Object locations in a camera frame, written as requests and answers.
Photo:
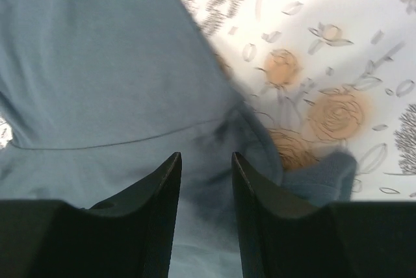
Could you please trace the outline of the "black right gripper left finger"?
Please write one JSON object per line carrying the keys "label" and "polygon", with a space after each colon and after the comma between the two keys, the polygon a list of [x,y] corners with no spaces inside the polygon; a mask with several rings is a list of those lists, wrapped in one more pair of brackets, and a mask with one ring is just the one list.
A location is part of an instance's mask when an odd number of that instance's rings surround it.
{"label": "black right gripper left finger", "polygon": [[167,277],[181,170],[177,152],[89,209],[59,200],[3,200],[1,276]]}

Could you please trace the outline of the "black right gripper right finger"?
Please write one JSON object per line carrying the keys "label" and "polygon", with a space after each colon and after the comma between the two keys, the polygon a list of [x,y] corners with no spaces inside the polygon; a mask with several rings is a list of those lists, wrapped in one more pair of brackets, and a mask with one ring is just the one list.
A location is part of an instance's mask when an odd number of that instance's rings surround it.
{"label": "black right gripper right finger", "polygon": [[316,207],[232,157],[245,277],[414,277],[415,203]]}

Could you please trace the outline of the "blue-grey t-shirt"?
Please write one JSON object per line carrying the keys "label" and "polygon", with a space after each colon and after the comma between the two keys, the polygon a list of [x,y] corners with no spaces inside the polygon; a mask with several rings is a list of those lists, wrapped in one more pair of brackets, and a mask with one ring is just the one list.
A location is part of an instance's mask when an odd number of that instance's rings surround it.
{"label": "blue-grey t-shirt", "polygon": [[241,277],[231,156],[316,206],[356,162],[284,173],[180,0],[1,0],[2,199],[91,207],[182,154],[170,277]]}

